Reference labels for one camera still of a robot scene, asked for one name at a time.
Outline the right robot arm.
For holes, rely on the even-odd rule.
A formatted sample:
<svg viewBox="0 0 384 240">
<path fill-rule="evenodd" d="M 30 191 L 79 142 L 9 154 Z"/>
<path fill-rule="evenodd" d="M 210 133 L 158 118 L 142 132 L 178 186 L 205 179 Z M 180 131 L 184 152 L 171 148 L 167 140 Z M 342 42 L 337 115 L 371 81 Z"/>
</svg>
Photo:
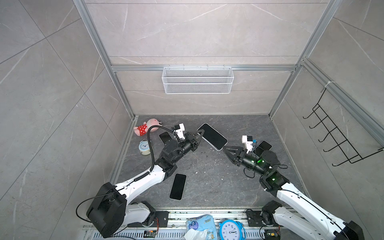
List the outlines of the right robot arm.
<svg viewBox="0 0 384 240">
<path fill-rule="evenodd" d="M 353 221 L 349 223 L 323 209 L 299 191 L 293 183 L 278 172 L 280 161 L 277 155 L 263 151 L 254 157 L 242 147 L 224 147 L 224 153 L 237 166 L 244 166 L 260 175 L 259 182 L 266 192 L 292 207 L 292 213 L 276 201 L 262 208 L 265 225 L 280 225 L 305 240 L 363 240 L 362 228 Z"/>
</svg>

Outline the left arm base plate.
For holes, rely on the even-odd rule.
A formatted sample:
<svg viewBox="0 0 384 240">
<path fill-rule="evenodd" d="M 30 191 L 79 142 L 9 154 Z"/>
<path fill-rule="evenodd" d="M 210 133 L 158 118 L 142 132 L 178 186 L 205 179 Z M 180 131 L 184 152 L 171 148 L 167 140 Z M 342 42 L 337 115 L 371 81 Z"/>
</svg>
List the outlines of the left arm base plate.
<svg viewBox="0 0 384 240">
<path fill-rule="evenodd" d="M 169 220 L 168 211 L 158 211 L 154 214 L 150 214 L 148 218 L 143 223 L 132 223 L 129 224 L 129 228 L 138 228 L 138 227 L 167 227 Z"/>
</svg>

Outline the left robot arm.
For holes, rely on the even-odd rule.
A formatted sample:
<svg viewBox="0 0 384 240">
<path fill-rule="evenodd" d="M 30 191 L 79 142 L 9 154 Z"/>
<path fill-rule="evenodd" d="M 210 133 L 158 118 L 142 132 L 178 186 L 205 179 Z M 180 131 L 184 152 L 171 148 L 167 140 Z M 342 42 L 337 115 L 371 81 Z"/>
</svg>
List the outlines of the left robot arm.
<svg viewBox="0 0 384 240">
<path fill-rule="evenodd" d="M 93 197 L 87 210 L 87 218 L 103 238 L 110 238 L 123 225 L 140 223 L 150 226 L 156 211 L 146 201 L 132 201 L 152 186 L 169 178 L 177 169 L 176 163 L 190 151 L 195 151 L 204 135 L 203 130 L 181 133 L 167 141 L 158 159 L 152 159 L 151 167 L 122 183 L 105 183 Z"/>
</svg>

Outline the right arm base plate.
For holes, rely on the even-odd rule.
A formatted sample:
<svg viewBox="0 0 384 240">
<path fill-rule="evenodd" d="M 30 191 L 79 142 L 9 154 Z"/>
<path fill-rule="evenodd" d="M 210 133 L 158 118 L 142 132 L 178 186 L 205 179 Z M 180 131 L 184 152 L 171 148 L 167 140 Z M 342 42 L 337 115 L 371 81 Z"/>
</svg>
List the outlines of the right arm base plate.
<svg viewBox="0 0 384 240">
<path fill-rule="evenodd" d="M 247 217 L 249 227 L 262 227 L 264 225 L 270 224 L 270 220 L 268 219 L 268 215 L 264 211 L 247 209 L 245 211 L 245 214 Z"/>
</svg>

